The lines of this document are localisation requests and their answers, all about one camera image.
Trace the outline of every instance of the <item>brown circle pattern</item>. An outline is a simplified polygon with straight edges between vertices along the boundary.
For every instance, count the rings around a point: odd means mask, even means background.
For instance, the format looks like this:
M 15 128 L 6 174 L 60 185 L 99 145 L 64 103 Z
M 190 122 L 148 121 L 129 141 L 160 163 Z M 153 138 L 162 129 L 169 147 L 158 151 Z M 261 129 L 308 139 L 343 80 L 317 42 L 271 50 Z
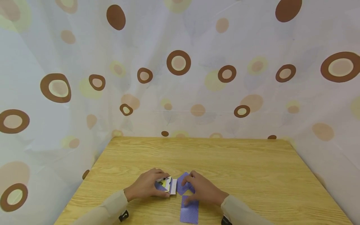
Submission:
M 141 73 L 145 73 L 147 75 L 147 77 L 145 79 L 143 79 L 141 77 Z M 138 81 L 140 83 L 146 84 L 146 83 L 149 83 L 152 79 L 153 79 L 153 72 L 151 72 L 151 70 L 144 68 L 144 67 L 142 67 L 138 70 Z
M 230 77 L 224 77 L 224 71 L 226 70 L 230 70 L 231 71 L 231 76 Z M 220 70 L 219 70 L 219 73 L 217 74 L 217 77 L 219 78 L 219 80 L 223 83 L 229 83 L 231 82 L 232 80 L 235 79 L 235 76 L 236 76 L 236 69 L 235 67 L 231 66 L 231 65 L 226 65 L 226 66 L 223 66 Z
M 14 205 L 10 205 L 8 203 L 8 196 L 10 195 L 11 192 L 18 190 L 18 189 L 22 191 L 22 197 L 18 203 L 14 204 Z M 10 187 L 8 187 L 4 191 L 4 193 L 1 195 L 0 206 L 5 212 L 13 212 L 24 205 L 24 203 L 27 199 L 27 196 L 28 196 L 28 190 L 24 184 L 21 184 L 21 183 L 13 184 Z
M 182 69 L 182 70 L 176 70 L 173 66 L 172 66 L 172 60 L 176 57 L 176 56 L 181 56 L 184 58 L 185 60 L 185 67 Z M 181 76 L 181 75 L 184 75 L 186 74 L 189 69 L 190 69 L 190 66 L 191 66 L 191 59 L 190 59 L 190 56 L 184 52 L 184 51 L 181 51 L 181 50 L 175 50 L 173 52 L 171 52 L 169 54 L 169 56 L 167 57 L 166 59 L 166 65 L 167 65 L 167 68 L 168 70 L 174 74 L 174 75 L 177 75 L 177 76 Z
M 246 113 L 243 114 L 243 115 L 240 115 L 240 114 L 238 113 L 238 111 L 239 111 L 240 109 L 245 109 L 245 110 L 246 110 Z M 243 118 L 243 117 L 248 116 L 249 114 L 250 114 L 250 107 L 248 107 L 247 105 L 239 105 L 239 106 L 236 107 L 235 110 L 234 110 L 234 115 L 235 115 L 237 118 Z
M 106 18 L 109 24 L 116 30 L 120 31 L 125 27 L 126 18 L 124 11 L 118 5 L 111 5 L 106 11 Z
M 65 12 L 73 14 L 77 11 L 77 0 L 73 0 L 74 4 L 71 7 L 65 6 L 61 0 L 55 0 L 56 4 Z
M 101 80 L 101 86 L 95 85 L 94 84 L 94 79 L 99 79 Z M 97 75 L 97 74 L 91 74 L 89 76 L 89 82 L 91 87 L 96 90 L 96 91 L 101 91 L 105 88 L 105 78 L 101 75 Z
M 350 73 L 348 73 L 345 76 L 338 77 L 338 76 L 334 76 L 329 72 L 330 64 L 338 59 L 348 59 L 352 62 L 353 68 Z M 342 51 L 335 53 L 329 56 L 327 59 L 325 59 L 325 61 L 321 64 L 320 72 L 325 79 L 336 83 L 349 81 L 355 78 L 360 73 L 360 56 L 349 51 Z
M 169 136 L 169 132 L 167 132 L 167 131 L 162 131 L 162 132 L 161 132 L 161 135 L 164 136 L 164 137 L 167 137 L 167 136 Z
M 128 116 L 131 115 L 134 110 L 128 104 L 121 104 L 120 111 L 124 116 Z
M 289 22 L 300 12 L 302 0 L 281 0 L 275 10 L 276 19 Z
M 86 170 L 86 171 L 84 172 L 84 174 L 82 175 L 82 179 L 83 179 L 83 180 L 85 179 L 85 177 L 88 175 L 89 172 L 90 172 L 90 170 Z
M 291 72 L 286 78 L 283 78 L 283 77 L 281 77 L 281 72 L 285 69 L 289 69 Z M 277 71 L 277 73 L 275 75 L 275 79 L 280 83 L 284 83 L 284 82 L 291 80 L 291 78 L 293 78 L 295 76 L 295 73 L 296 73 L 296 67 L 292 64 L 286 64 L 286 65 L 283 65 L 282 67 L 280 67 L 280 69 Z
M 16 115 L 21 118 L 22 121 L 18 127 L 7 127 L 4 124 L 5 119 L 11 115 Z M 8 110 L 5 110 L 2 113 L 0 113 L 0 132 L 6 133 L 6 134 L 17 134 L 17 133 L 25 130 L 27 128 L 27 126 L 29 126 L 29 123 L 30 123 L 29 116 L 21 110 L 8 109 Z
M 59 96 L 54 95 L 51 92 L 51 90 L 49 89 L 49 84 L 55 80 L 64 81 L 66 83 L 67 92 L 68 92 L 66 96 L 59 97 Z M 40 82 L 40 90 L 47 99 L 49 99 L 50 101 L 53 101 L 53 102 L 66 103 L 66 102 L 69 102 L 71 99 L 71 89 L 70 89 L 69 82 L 68 82 L 66 76 L 62 73 L 50 73 L 50 74 L 46 75 L 45 77 L 43 77 L 43 79 Z
M 267 137 L 268 139 L 276 139 L 276 135 L 270 135 L 269 137 Z

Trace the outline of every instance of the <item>beige sleeve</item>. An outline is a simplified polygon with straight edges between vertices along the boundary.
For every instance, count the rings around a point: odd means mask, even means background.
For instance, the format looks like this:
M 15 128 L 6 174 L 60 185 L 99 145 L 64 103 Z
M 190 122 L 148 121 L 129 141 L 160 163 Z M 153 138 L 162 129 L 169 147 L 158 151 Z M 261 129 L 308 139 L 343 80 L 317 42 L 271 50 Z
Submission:
M 127 199 L 124 191 L 108 197 L 100 206 L 77 219 L 73 225 L 111 225 L 126 210 Z
M 272 225 L 259 214 L 252 211 L 245 203 L 232 195 L 227 196 L 221 204 L 225 216 L 233 225 Z

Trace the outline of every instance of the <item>polka dot curtain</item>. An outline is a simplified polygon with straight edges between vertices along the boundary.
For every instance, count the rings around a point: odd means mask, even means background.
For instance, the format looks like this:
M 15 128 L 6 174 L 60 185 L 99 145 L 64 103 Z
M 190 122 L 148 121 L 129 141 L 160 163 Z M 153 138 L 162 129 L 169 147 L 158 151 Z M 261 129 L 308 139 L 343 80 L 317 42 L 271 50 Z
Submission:
M 0 0 L 0 217 L 52 224 L 114 136 L 285 139 L 360 224 L 358 0 Z

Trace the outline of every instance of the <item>wood grain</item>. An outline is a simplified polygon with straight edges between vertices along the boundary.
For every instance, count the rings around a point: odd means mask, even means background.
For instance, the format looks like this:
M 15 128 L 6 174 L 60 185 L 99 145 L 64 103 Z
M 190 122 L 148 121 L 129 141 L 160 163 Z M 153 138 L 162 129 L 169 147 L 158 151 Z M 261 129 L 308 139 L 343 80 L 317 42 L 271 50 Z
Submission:
M 154 167 L 173 177 L 196 170 L 274 224 L 351 224 L 284 140 L 115 137 L 55 225 L 71 224 Z M 182 224 L 180 207 L 178 194 L 137 199 L 124 224 Z M 200 203 L 200 225 L 221 218 L 218 207 Z

